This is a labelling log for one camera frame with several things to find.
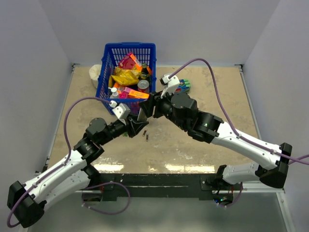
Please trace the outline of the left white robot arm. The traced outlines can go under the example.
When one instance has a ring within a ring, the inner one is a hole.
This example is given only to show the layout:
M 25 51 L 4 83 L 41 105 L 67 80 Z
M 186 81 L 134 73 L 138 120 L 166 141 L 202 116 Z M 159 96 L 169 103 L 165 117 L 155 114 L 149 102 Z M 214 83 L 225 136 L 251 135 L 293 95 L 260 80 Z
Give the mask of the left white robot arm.
M 13 227 L 12 216 L 16 217 L 17 224 L 23 228 L 35 224 L 47 208 L 47 195 L 77 171 L 85 175 L 83 184 L 88 189 L 96 189 L 100 184 L 100 178 L 91 163 L 104 152 L 102 145 L 125 132 L 133 138 L 146 125 L 147 120 L 138 121 L 136 117 L 131 116 L 110 124 L 103 118 L 93 119 L 86 128 L 83 138 L 69 149 L 68 155 L 61 161 L 24 184 L 15 181 L 10 185 L 7 206 L 11 211 L 7 226 Z

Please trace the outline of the grey remote control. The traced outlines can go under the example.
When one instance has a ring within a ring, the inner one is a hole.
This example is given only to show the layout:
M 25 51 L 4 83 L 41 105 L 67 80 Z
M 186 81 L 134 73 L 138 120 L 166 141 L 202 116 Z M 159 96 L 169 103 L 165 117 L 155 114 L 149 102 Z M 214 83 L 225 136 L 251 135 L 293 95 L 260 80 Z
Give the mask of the grey remote control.
M 138 113 L 137 121 L 147 121 L 148 117 L 145 114 L 144 110 L 140 108 L 140 111 Z

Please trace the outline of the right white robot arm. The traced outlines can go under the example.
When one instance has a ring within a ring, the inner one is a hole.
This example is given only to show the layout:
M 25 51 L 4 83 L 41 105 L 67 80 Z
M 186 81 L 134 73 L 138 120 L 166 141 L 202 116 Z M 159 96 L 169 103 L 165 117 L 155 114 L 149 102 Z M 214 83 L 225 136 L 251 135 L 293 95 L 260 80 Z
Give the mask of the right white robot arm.
M 284 187 L 291 145 L 274 145 L 232 129 L 220 117 L 200 111 L 197 101 L 186 93 L 162 97 L 153 92 L 140 103 L 140 108 L 147 117 L 166 117 L 194 140 L 219 145 L 251 159 L 247 164 L 221 165 L 209 181 L 215 188 L 225 190 L 237 183 L 257 180 L 272 188 Z

